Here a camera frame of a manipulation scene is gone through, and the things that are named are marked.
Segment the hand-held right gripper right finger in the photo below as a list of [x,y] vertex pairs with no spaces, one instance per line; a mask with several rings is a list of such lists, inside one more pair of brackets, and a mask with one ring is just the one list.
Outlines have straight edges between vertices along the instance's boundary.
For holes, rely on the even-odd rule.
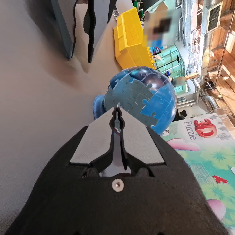
[[136,174],[140,168],[164,165],[165,161],[147,127],[123,108],[118,108],[122,162]]

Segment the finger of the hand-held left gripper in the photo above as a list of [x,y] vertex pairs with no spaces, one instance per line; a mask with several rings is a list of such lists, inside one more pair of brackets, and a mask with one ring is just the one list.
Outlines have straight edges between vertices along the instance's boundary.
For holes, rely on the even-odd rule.
[[84,18],[84,31],[89,35],[88,63],[93,56],[105,28],[110,21],[113,10],[116,10],[116,0],[88,0],[88,9]]
[[77,0],[51,0],[55,19],[58,24],[65,55],[68,59],[73,57],[75,48],[76,17],[75,7]]

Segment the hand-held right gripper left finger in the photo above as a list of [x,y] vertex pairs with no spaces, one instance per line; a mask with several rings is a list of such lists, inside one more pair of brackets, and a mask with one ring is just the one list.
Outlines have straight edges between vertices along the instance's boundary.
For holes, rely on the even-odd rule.
[[117,108],[111,108],[86,129],[70,164],[95,168],[99,173],[113,161],[114,124]]

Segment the blue round ball stand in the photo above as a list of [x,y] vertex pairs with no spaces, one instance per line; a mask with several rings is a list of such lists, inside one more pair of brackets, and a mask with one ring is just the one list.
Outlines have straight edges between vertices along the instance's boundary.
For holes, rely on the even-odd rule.
[[98,119],[100,116],[102,116],[106,110],[104,108],[104,96],[105,95],[98,95],[93,103],[93,116],[94,119]]

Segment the blue puzzle ball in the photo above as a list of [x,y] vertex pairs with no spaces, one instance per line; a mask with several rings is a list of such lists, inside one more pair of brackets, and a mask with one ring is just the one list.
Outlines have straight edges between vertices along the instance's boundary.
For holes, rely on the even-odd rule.
[[175,118],[177,95],[166,75],[137,66],[110,79],[103,106],[108,111],[117,105],[161,135]]

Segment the colourful cartoon puzzle box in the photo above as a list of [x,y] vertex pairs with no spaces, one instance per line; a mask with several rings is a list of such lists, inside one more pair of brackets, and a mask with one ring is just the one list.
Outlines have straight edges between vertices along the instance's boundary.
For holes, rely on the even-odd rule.
[[172,122],[162,133],[186,161],[217,218],[235,234],[235,139],[227,115]]

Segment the yellow plastic bin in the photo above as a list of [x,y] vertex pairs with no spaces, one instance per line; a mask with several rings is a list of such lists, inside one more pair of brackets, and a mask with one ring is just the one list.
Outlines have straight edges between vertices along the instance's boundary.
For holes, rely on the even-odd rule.
[[143,47],[143,28],[134,7],[116,19],[114,31],[115,58],[120,67],[146,66],[155,69],[150,49]]

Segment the disinfecting wipes pack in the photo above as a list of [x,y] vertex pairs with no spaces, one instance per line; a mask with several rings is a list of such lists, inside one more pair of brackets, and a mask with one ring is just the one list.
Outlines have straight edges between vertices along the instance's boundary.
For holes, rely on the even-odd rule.
[[160,54],[161,51],[164,49],[163,46],[160,46],[160,47],[149,47],[150,49],[150,52],[151,52],[151,55],[157,55],[157,54]]

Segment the black round stand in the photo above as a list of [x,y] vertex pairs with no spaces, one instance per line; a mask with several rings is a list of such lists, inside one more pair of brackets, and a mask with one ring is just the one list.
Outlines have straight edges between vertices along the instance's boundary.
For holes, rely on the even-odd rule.
[[167,71],[178,66],[178,64],[180,64],[180,57],[177,55],[174,60],[170,60],[167,63],[163,63],[161,66],[157,66],[157,70],[161,72]]

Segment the white vent grille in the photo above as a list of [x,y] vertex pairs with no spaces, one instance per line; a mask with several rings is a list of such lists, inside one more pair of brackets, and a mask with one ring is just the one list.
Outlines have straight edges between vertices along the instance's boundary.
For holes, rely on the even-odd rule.
[[207,10],[207,30],[206,33],[209,33],[219,26],[219,21],[222,12],[223,1],[220,1],[217,4],[208,6]]

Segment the silver air duct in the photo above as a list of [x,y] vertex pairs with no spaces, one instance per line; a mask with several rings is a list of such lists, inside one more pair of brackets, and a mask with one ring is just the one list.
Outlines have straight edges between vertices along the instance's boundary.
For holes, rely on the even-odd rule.
[[211,45],[211,33],[199,33],[199,30],[193,30],[190,34],[189,44],[189,64],[186,69],[185,80],[192,81],[195,92],[192,100],[183,102],[178,108],[184,108],[198,104],[199,98],[201,98],[207,109],[210,112],[218,109],[215,99],[212,96],[206,94],[204,85],[206,83],[206,75],[208,74],[208,68],[210,63],[210,45]]

